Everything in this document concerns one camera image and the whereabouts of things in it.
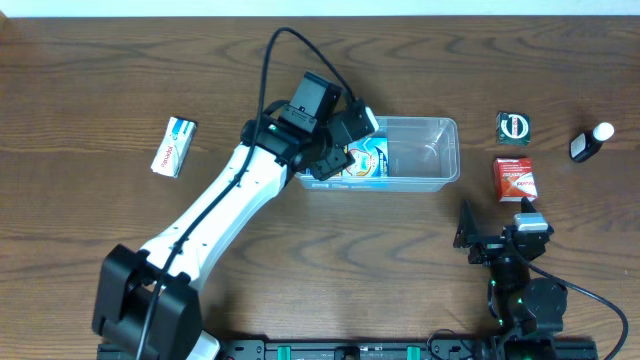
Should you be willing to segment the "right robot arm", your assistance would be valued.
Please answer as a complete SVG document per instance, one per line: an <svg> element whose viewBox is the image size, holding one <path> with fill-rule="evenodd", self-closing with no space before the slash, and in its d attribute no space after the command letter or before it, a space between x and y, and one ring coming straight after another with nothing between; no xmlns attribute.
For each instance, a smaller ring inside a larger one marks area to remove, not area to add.
<svg viewBox="0 0 640 360"><path fill-rule="evenodd" d="M476 340L474 359L552 360L559 357L554 335L563 330L568 291L546 276L533 278L531 261L543 255L553 228L528 198L513 223L498 235L484 235L465 201L453 246L467 249L468 262L490 272L487 303L500 332Z"/></svg>

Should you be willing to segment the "blue medicine box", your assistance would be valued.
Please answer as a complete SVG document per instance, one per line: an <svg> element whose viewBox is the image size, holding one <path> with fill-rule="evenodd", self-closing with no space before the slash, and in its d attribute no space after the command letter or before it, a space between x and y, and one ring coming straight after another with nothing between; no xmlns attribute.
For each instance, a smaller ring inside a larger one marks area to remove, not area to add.
<svg viewBox="0 0 640 360"><path fill-rule="evenodd" d="M381 189L389 183L389 149L386 137L369 137L344 147L354 163L329 180L312 179L319 189Z"/></svg>

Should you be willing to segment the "white Panadol box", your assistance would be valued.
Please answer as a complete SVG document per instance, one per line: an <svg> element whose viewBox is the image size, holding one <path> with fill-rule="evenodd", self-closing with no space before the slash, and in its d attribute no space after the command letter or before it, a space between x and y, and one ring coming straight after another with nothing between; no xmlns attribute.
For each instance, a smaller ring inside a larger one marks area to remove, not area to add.
<svg viewBox="0 0 640 360"><path fill-rule="evenodd" d="M152 172L177 178L196 129L197 123L194 121L170 117L163 140L151 163Z"/></svg>

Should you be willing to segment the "red Panadol ActiFast box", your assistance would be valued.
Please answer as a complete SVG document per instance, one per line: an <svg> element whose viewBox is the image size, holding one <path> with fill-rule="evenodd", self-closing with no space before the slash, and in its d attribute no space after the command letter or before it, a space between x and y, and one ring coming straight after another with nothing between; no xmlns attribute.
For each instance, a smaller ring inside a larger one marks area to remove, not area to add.
<svg viewBox="0 0 640 360"><path fill-rule="evenodd" d="M499 202L530 201L538 198L531 158L496 158L493 163L494 183Z"/></svg>

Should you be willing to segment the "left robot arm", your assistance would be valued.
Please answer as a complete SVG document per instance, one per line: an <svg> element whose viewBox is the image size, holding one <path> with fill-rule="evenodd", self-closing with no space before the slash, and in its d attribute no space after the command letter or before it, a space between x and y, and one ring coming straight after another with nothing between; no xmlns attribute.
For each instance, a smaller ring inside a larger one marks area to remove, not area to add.
<svg viewBox="0 0 640 360"><path fill-rule="evenodd" d="M100 359L214 359L200 293L216 263L298 172L324 181L352 165L345 146L376 132L375 116L346 87L306 73L290 100L263 105L217 179L167 229L101 264L92 329Z"/></svg>

